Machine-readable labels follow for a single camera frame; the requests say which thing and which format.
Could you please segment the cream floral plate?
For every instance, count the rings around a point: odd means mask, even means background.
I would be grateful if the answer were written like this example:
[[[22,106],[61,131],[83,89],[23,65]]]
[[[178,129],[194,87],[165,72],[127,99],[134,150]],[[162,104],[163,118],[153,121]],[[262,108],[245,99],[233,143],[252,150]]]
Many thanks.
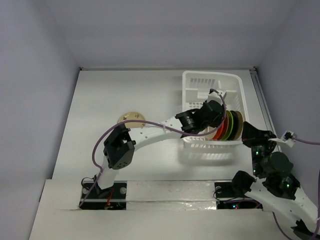
[[[243,131],[243,125],[244,125],[244,118],[243,118],[243,115],[240,111],[236,111],[235,112],[237,117],[238,117],[238,130],[236,132],[236,135],[235,135],[235,140],[239,140],[241,135],[242,135],[242,131]]]

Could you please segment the orange plate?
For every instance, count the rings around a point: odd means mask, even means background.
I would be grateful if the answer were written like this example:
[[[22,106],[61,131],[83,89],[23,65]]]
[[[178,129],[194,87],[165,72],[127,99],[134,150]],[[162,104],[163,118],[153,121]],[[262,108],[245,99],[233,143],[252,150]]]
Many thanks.
[[[220,138],[220,135],[221,135],[221,133],[222,133],[222,131],[223,131],[223,126],[224,126],[224,123],[223,123],[222,126],[217,130],[215,136],[212,138],[213,140],[218,140],[218,141],[220,141],[219,138]]]

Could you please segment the green plate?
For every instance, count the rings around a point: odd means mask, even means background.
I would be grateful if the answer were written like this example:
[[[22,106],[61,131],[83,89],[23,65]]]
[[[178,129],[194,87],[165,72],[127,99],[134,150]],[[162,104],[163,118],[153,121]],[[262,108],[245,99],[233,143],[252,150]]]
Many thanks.
[[[233,131],[234,123],[235,123],[235,117],[230,110],[227,111],[227,118],[228,118],[228,126],[227,126],[227,131],[224,135],[224,140],[228,140],[228,138],[230,137]]]

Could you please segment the brown yellow patterned plate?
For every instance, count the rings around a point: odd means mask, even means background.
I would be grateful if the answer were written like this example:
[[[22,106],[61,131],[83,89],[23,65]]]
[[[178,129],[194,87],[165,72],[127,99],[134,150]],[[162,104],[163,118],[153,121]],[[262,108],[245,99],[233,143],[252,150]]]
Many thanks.
[[[229,115],[230,115],[230,111],[227,110],[226,111],[226,119],[225,119],[225,121],[223,123],[223,129],[222,129],[222,133],[220,135],[219,140],[223,140],[225,135],[226,135],[226,133],[227,133],[227,130],[228,130],[228,127],[229,127]]]

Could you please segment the white plastic dish rack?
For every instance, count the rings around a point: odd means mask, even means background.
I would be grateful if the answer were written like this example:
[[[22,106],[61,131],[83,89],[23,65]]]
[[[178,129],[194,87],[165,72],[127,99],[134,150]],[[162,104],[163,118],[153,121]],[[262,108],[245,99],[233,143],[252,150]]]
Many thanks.
[[[226,109],[240,112],[244,121],[249,120],[247,102],[242,80],[230,73],[190,71],[182,74],[182,110],[199,109],[207,100],[210,89],[225,91]],[[186,148],[224,148],[241,145],[241,134],[234,140],[208,140],[204,137],[189,136],[183,139]]]

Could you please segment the beige plate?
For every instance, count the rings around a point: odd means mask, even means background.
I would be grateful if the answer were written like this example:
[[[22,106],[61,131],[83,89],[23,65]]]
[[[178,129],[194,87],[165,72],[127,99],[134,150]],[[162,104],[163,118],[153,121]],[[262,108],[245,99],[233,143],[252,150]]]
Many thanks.
[[[145,116],[137,111],[130,111],[130,112],[126,112],[124,113],[119,119],[118,119],[118,123],[124,122],[124,121],[128,121],[128,120],[141,120],[141,121],[145,121]],[[143,126],[145,126],[144,122],[129,122],[126,123],[125,126],[127,128],[141,128]]]

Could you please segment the black plate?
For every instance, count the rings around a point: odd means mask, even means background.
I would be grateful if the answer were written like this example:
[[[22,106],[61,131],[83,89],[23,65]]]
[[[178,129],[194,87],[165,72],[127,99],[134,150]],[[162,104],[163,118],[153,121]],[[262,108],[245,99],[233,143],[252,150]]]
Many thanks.
[[[233,117],[233,127],[232,127],[232,130],[231,130],[231,133],[230,133],[228,140],[233,141],[236,137],[237,132],[238,132],[240,120],[239,120],[239,117],[238,117],[238,114],[236,111],[231,110],[230,112]]]

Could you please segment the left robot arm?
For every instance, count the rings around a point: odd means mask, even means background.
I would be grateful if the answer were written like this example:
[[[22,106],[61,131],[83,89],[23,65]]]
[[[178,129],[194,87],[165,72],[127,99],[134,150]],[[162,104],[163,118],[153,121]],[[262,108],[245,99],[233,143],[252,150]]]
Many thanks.
[[[134,153],[148,145],[169,139],[200,136],[207,127],[217,130],[226,118],[226,104],[207,100],[201,108],[176,114],[160,122],[147,122],[140,128],[128,128],[118,123],[107,133],[103,142],[103,163],[94,181],[93,191],[99,199],[108,197],[118,171],[129,166]]]

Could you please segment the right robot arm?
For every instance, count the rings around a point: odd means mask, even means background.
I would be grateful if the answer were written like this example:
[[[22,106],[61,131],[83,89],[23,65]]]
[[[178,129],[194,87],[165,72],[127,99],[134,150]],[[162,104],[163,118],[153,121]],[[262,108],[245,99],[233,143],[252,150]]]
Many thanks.
[[[251,150],[252,174],[239,170],[230,183],[235,196],[249,197],[273,215],[279,215],[301,240],[320,238],[320,206],[313,204],[299,180],[292,174],[293,163],[277,145],[293,147],[302,139],[292,131],[281,138],[269,130],[260,130],[245,121],[243,145]]]

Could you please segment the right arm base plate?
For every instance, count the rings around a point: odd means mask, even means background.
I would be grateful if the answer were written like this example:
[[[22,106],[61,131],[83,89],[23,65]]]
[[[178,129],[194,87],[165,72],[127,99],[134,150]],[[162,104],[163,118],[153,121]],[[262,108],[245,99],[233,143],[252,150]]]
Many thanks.
[[[263,209],[260,202],[236,193],[230,181],[215,182],[213,198],[216,200],[218,210]]]

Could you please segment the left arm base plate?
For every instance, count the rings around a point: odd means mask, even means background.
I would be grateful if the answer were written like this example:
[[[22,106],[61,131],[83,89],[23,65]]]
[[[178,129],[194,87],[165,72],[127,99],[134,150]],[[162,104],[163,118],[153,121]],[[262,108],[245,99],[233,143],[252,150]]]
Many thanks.
[[[82,210],[126,210],[127,182],[116,181],[113,187],[107,190],[98,190],[95,186],[88,194],[88,190],[93,185],[93,181],[84,181],[82,184],[80,209]]]

